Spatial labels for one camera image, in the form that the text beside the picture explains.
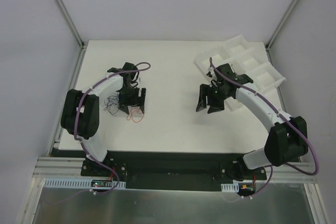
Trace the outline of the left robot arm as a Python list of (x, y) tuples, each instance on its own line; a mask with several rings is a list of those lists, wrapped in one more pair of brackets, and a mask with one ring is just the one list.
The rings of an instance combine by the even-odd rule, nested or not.
[(108, 150), (98, 134), (101, 108), (108, 97), (116, 95), (118, 110), (129, 114), (129, 108), (135, 107), (144, 113), (146, 88), (139, 88), (139, 73), (150, 68), (148, 62), (126, 62), (122, 68), (107, 70), (93, 85), (67, 92), (60, 125), (81, 144), (87, 158), (95, 161), (92, 169), (99, 176), (111, 170), (110, 162), (105, 160)]

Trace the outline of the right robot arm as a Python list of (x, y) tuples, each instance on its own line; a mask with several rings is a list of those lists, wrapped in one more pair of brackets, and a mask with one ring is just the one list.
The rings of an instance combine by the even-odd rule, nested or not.
[(268, 101), (247, 74), (237, 74), (229, 64), (211, 68), (207, 74), (210, 84), (201, 84), (196, 111), (208, 114), (224, 111), (224, 102), (233, 98), (242, 103), (265, 127), (268, 137), (265, 146), (240, 156), (227, 169), (227, 175), (242, 181), (257, 169), (281, 166), (307, 154), (307, 123), (298, 116), (283, 113)]

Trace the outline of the white foam compartment tray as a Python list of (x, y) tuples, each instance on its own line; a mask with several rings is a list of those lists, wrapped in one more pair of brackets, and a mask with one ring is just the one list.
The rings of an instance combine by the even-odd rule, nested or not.
[(256, 90), (260, 91), (278, 110), (282, 109), (277, 88), (286, 78), (268, 60), (263, 42), (248, 42), (239, 35), (198, 54), (194, 62), (204, 76), (210, 71), (210, 57), (217, 67), (229, 63), (237, 74), (247, 74), (253, 79)]

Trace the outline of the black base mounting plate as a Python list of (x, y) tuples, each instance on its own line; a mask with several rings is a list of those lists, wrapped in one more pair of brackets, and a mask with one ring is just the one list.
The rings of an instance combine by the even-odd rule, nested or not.
[(267, 179), (263, 168), (247, 170), (241, 153), (169, 153), (108, 151), (103, 166), (86, 158), (81, 176), (110, 177), (127, 189), (220, 191), (235, 180)]

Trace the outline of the left aluminium frame post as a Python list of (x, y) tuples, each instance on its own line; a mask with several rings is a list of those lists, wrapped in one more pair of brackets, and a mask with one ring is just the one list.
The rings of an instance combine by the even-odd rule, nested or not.
[(74, 23), (74, 21), (72, 20), (68, 9), (64, 3), (63, 0), (54, 0), (65, 24), (67, 25), (70, 33), (72, 34), (73, 38), (75, 39), (76, 43), (78, 44), (78, 46), (80, 47), (80, 49), (86, 49), (86, 42), (82, 39), (82, 37), (79, 34), (79, 31)]

